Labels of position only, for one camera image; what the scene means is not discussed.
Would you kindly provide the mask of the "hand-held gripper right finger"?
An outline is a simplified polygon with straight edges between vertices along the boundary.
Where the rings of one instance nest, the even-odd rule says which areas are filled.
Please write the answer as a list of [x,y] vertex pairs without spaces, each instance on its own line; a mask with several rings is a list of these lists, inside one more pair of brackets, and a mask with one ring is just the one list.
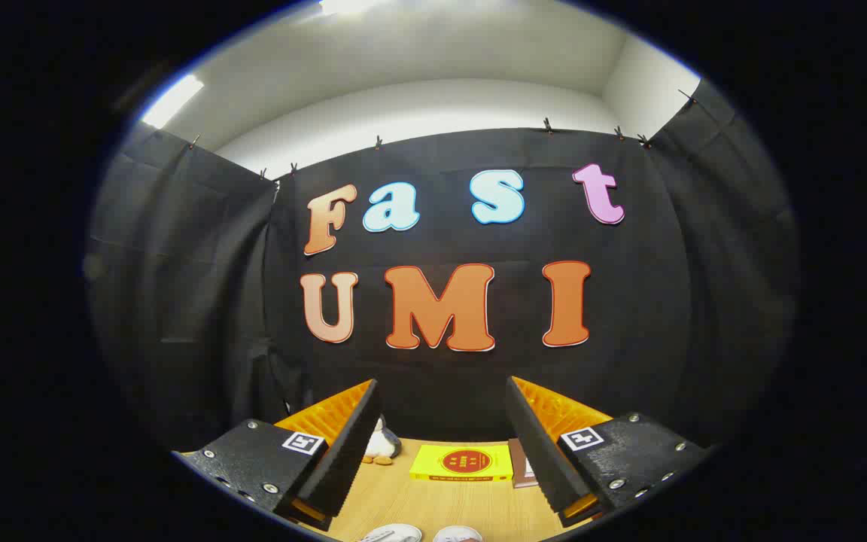
[[708,447],[650,416],[610,416],[516,376],[506,383],[505,406],[541,493],[564,527],[636,507],[710,457]]

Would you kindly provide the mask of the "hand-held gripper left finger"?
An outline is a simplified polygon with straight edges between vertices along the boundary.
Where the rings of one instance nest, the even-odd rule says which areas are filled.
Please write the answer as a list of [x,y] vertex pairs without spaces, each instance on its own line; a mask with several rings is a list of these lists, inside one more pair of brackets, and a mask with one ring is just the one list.
[[328,529],[380,418],[379,384],[368,379],[282,421],[247,419],[176,459],[263,516]]

